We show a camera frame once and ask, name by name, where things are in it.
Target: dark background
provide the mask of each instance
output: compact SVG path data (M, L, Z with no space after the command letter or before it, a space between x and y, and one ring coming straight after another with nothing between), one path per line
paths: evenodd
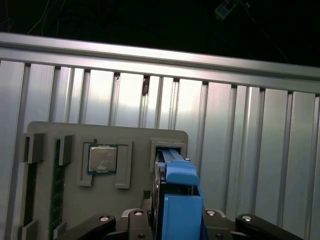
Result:
M223 21L222 0L0 1L3 32L320 67L318 0L242 0Z

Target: gray plastic tab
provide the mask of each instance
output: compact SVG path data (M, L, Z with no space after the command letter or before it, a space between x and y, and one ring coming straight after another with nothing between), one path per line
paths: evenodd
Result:
M58 135L56 139L60 139L59 165L63 166L71 163L73 136Z
M14 227L12 233L12 240L21 240L22 237L22 225Z
M187 146L179 139L166 139L166 138L150 138L151 140L151 153L150 153L150 172L152 173L155 168L156 148L178 148L182 157L187 157Z
M67 223L63 221L53 230L53 239L56 239L57 237L64 234L66 230L67 230Z
M43 161L44 133L24 133L21 143L21 162L33 164Z
M78 176L77 184L79 186L91 187L92 175L88 175L88 163L89 163L89 145L94 142L94 139L81 139L83 150L76 151L76 159L78 161Z
M115 178L115 187L117 189L130 188L132 148L133 142L131 140L121 139L118 142Z
M21 240L37 240L38 221L34 220L22 228Z
M22 188L22 198L25 199L21 203L21 223L27 226L34 219L34 200L37 182L37 163L24 163L23 181L25 184Z

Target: silver screw head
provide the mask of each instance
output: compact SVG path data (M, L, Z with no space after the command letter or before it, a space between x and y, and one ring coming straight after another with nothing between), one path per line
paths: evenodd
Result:
M101 222L106 222L106 221L108 221L109 220L109 218L107 217L107 216L102 216L102 217L100 217L100 221Z
M252 218L249 216L243 216L242 219L245 220L246 222L250 222L252 220Z
M134 215L136 215L136 216L141 216L142 214L143 214L142 211L136 211L136 212L134 212Z
M214 215L216 215L216 212L212 211L212 210L208 210L208 211L206 211L206 214L208 214L209 216L214 216Z

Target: blue plastic part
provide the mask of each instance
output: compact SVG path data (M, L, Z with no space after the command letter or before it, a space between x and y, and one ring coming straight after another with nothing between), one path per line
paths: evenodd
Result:
M162 240L199 240L202 208L201 196L165 194Z
M174 159L185 160L175 149L162 150L162 155L165 163L171 163Z
M158 162L158 163L156 164L156 166L157 166L157 168L159 168L159 169L165 169L165 168L166 168L166 163L164 163L164 162Z
M199 186L200 184L197 169L194 166L189 165L188 162L177 162L175 160L166 165L165 181L170 184L188 186Z
M198 186L197 189L198 189L198 192L199 192L199 196L200 196L202 199L204 199L204 193L202 192L200 186Z
M197 169L191 165L190 161L186 161L175 149L162 150L162 155L166 164L165 181L167 183L199 186Z

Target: green circuit board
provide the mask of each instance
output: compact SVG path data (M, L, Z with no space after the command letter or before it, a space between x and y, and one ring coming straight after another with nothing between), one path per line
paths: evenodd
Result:
M49 239L54 239L54 230L62 222L64 185L65 185L65 166L59 165L60 139L55 140L55 153L53 163L53 180L51 189Z

